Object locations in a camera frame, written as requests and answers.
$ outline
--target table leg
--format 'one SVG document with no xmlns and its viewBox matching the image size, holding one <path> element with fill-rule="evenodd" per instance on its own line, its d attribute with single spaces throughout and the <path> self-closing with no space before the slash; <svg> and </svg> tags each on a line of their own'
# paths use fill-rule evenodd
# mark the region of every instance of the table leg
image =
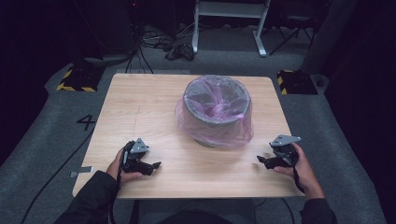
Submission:
<svg viewBox="0 0 396 224">
<path fill-rule="evenodd" d="M 256 41 L 257 48 L 259 50 L 260 56 L 267 56 L 267 52 L 265 51 L 264 45 L 262 44 L 262 39 L 260 36 L 262 35 L 262 27 L 264 26 L 265 18 L 267 17 L 268 8 L 270 6 L 271 0 L 266 0 L 264 4 L 264 8 L 262 9 L 262 17 L 260 18 L 259 30 L 253 31 L 254 40 Z"/>
<path fill-rule="evenodd" d="M 199 0 L 195 2 L 195 14 L 194 14 L 194 34 L 192 35 L 192 49 L 194 53 L 198 51 L 198 22 L 199 22 Z"/>
</svg>

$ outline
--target metal stand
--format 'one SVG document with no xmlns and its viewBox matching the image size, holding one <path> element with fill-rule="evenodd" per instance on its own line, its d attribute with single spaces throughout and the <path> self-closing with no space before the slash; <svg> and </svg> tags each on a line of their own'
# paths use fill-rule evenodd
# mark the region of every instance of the metal stand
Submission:
<svg viewBox="0 0 396 224">
<path fill-rule="evenodd" d="M 259 29 L 257 31 L 253 31 L 253 37 L 256 41 L 260 56 L 265 57 L 267 53 L 260 36 L 262 34 L 262 27 L 264 25 L 270 3 L 271 0 L 266 0 L 264 4 L 221 3 L 196 0 L 194 33 L 192 35 L 192 48 L 194 53 L 198 52 L 199 16 L 240 17 L 260 19 Z"/>
</svg>

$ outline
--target pink object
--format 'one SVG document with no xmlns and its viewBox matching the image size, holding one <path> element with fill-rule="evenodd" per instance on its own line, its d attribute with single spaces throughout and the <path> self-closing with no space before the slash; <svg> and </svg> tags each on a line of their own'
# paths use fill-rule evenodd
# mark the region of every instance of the pink object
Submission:
<svg viewBox="0 0 396 224">
<path fill-rule="evenodd" d="M 176 107 L 179 129 L 205 147 L 241 147 L 253 137 L 252 103 L 245 86 L 230 77 L 193 80 Z"/>
</svg>

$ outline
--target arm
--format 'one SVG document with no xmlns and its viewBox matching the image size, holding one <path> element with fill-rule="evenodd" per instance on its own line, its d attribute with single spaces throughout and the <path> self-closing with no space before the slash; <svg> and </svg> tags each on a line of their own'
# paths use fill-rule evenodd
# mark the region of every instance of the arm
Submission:
<svg viewBox="0 0 396 224">
<path fill-rule="evenodd" d="M 120 166 L 122 150 L 111 162 L 106 172 L 97 171 L 79 191 L 67 210 L 55 221 L 62 223 L 106 223 L 108 222 L 108 207 L 118 192 L 117 174 Z M 140 173 L 121 172 L 121 183 L 141 177 Z"/>
<path fill-rule="evenodd" d="M 303 149 L 295 143 L 299 160 L 295 166 L 300 177 L 300 186 L 304 189 L 306 202 L 304 210 L 301 212 L 303 224 L 334 224 L 337 223 L 334 212 L 330 208 L 324 195 L 324 191 L 315 177 L 314 170 L 305 156 Z M 274 171 L 283 175 L 294 176 L 292 168 L 277 166 Z"/>
</svg>

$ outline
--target controller strap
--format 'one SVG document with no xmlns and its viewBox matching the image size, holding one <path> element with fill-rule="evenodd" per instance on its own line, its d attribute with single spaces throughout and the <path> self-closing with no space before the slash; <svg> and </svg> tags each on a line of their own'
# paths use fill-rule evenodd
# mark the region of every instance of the controller strap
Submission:
<svg viewBox="0 0 396 224">
<path fill-rule="evenodd" d="M 114 194 L 113 199 L 111 200 L 110 206 L 108 207 L 108 214 L 110 217 L 110 221 L 112 224 L 116 224 L 116 219 L 114 219 L 114 202 L 116 201 L 117 194 L 120 191 L 120 182 L 121 182 L 121 171 L 122 171 L 122 165 L 124 161 L 124 156 L 125 156 L 125 151 L 126 147 L 123 149 L 121 157 L 120 157 L 120 165 L 119 165 L 119 171 L 117 172 L 117 192 Z"/>
<path fill-rule="evenodd" d="M 293 165 L 293 173 L 294 173 L 294 183 L 295 183 L 297 189 L 299 189 L 302 193 L 304 193 L 304 189 L 300 185 L 300 177 L 298 176 L 296 166 L 294 166 L 294 165 Z"/>
</svg>

